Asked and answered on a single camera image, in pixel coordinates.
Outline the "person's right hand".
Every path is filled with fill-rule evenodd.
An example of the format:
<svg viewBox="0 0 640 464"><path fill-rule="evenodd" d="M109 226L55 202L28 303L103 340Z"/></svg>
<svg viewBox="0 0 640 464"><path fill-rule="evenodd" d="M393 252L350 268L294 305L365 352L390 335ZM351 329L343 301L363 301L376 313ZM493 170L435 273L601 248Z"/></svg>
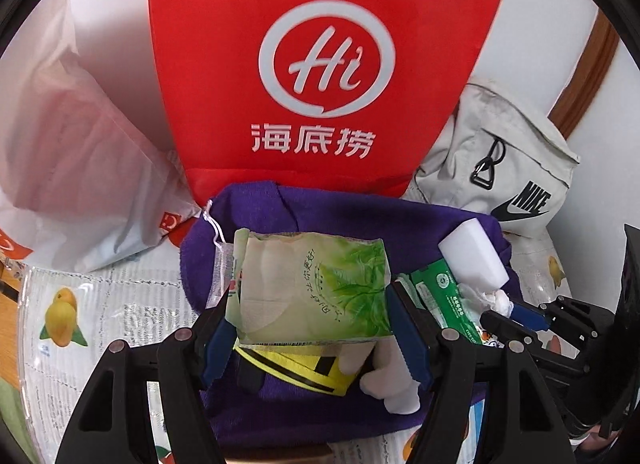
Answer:
<svg viewBox="0 0 640 464"><path fill-rule="evenodd" d="M626 443L623 429L612 432L608 438L602 438L597 432L588 437L574 452L577 464L627 464L637 463L638 456Z"/></svg>

